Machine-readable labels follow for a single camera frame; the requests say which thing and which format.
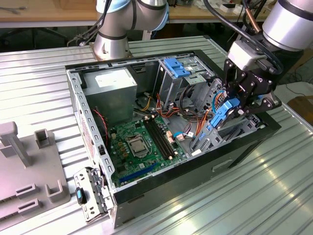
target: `blue pcie slot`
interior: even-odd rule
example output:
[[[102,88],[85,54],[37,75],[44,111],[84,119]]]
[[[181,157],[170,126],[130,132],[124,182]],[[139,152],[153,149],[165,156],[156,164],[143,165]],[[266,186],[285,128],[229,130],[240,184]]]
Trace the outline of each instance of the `blue pcie slot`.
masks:
[[[150,171],[153,170],[153,167],[155,167],[155,165],[156,165],[156,163],[154,163],[153,165],[151,165],[151,166],[149,166],[149,167],[146,167],[146,168],[144,168],[144,169],[142,169],[142,170],[139,170],[139,171],[137,171],[137,172],[135,172],[135,173],[133,173],[133,174],[124,176],[124,177],[122,177],[122,178],[119,179],[119,182],[122,183],[122,182],[124,182],[124,181],[128,181],[128,180],[137,178],[137,177],[140,176],[140,175],[143,175],[143,174],[145,174],[145,173],[148,173],[148,172],[150,172]]]

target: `green circuit board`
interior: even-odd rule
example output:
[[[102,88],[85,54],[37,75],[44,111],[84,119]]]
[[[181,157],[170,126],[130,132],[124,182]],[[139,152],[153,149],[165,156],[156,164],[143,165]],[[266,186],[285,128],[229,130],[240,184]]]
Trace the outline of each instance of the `green circuit board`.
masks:
[[[165,132],[168,131],[168,127],[162,120],[162,117],[158,116],[154,120],[167,140],[168,137]],[[112,175],[112,181],[117,187],[145,177],[148,174],[166,168],[169,165],[182,162],[187,158],[183,149],[176,141],[170,144],[170,147],[176,155],[173,156],[172,159],[163,157],[161,154],[162,152],[158,149],[153,138],[151,138],[148,130],[144,126],[143,120],[115,126],[114,128],[111,128],[109,132],[111,136],[112,134],[116,135],[114,138],[111,137],[110,157],[115,168],[115,172]],[[144,157],[134,156],[134,151],[131,149],[131,143],[129,143],[129,139],[134,137],[143,139],[147,146],[149,152]],[[133,178],[122,181],[122,179],[129,176],[133,176]]]

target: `wooden table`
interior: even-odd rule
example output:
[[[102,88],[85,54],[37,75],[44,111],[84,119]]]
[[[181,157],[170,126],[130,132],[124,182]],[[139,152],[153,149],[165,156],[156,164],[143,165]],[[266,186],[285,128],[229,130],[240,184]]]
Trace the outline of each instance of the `wooden table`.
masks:
[[[225,13],[221,10],[218,10],[224,17],[226,17],[230,21],[237,21],[238,16],[234,13]],[[269,15],[269,11],[266,9],[263,9],[258,18],[257,21],[264,21],[267,16]],[[170,20],[169,23],[175,24],[175,23],[217,23],[220,22],[216,16],[214,16],[211,12],[208,10],[202,10],[196,6],[176,6],[176,7],[170,7]]]
[[[96,9],[94,10],[64,10],[58,0],[0,0],[2,7],[26,6],[20,15],[0,10],[0,28],[26,28],[26,27],[60,27],[60,26],[86,26],[97,21]],[[227,19],[235,22],[238,15],[220,11]],[[258,21],[264,21],[269,14],[263,10]],[[168,23],[217,23],[218,18],[207,10],[196,6],[170,7]],[[151,32],[143,32],[143,40],[149,40]]]

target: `motherboard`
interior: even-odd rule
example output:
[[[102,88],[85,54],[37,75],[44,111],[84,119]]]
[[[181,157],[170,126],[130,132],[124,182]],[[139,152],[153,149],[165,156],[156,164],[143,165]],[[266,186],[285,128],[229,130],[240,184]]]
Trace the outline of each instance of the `motherboard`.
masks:
[[[162,117],[145,118],[109,130],[110,156],[115,167],[112,181],[117,187],[187,158]]]

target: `expansion slot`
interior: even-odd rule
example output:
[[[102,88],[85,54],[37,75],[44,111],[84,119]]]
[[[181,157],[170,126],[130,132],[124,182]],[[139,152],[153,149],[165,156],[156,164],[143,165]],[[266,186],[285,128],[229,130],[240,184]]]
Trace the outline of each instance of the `expansion slot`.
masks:
[[[139,177],[139,176],[141,176],[141,175],[143,175],[143,174],[146,174],[146,173],[152,171],[152,170],[153,170],[153,167],[154,167],[155,165],[156,165],[156,164],[153,164],[153,165],[151,165],[151,166],[149,166],[149,167],[146,167],[146,168],[144,168],[144,169],[142,169],[142,170],[139,170],[139,171],[137,171],[137,172],[135,172],[135,173],[133,173],[133,174],[124,176],[124,177],[122,177],[122,178],[119,179],[119,182],[122,183],[122,182],[124,182],[124,181],[129,181],[129,180],[132,180],[132,179],[134,179],[134,178],[137,178],[137,177]]]
[[[145,125],[149,135],[151,136],[153,142],[156,144],[157,148],[162,154],[164,160],[169,159],[169,157],[174,157],[175,153],[171,146],[169,145],[166,138],[163,136],[162,131],[156,124],[154,118],[144,120],[143,124]]]

